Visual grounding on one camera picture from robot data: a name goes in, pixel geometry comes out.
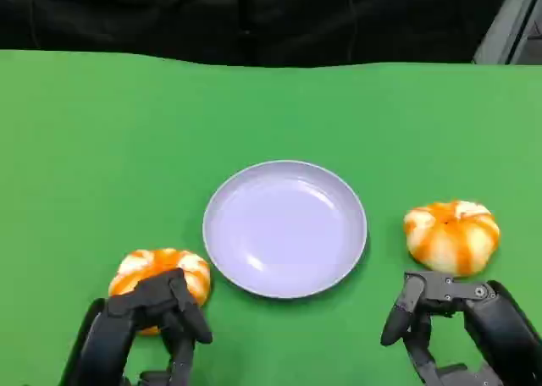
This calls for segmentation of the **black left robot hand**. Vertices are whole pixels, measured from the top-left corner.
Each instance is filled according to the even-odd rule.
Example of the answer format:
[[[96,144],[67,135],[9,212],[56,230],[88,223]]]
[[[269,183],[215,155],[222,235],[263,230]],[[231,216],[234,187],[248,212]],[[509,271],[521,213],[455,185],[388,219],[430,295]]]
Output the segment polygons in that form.
[[[213,333],[185,274],[176,268],[143,279],[129,293],[94,300],[80,326],[62,385],[129,385],[124,374],[138,332],[158,328],[169,363],[161,371],[144,371],[139,385],[187,385],[195,345],[213,342]]]

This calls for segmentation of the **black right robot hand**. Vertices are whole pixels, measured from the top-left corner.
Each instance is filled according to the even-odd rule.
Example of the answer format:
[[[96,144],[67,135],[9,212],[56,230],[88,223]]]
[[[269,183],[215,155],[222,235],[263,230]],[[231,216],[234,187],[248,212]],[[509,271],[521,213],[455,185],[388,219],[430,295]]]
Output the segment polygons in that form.
[[[433,316],[460,312],[484,358],[472,372],[463,363],[439,367],[429,351]],[[541,338],[507,288],[496,280],[470,283],[444,273],[407,272],[380,343],[402,341],[425,385],[539,385]]]

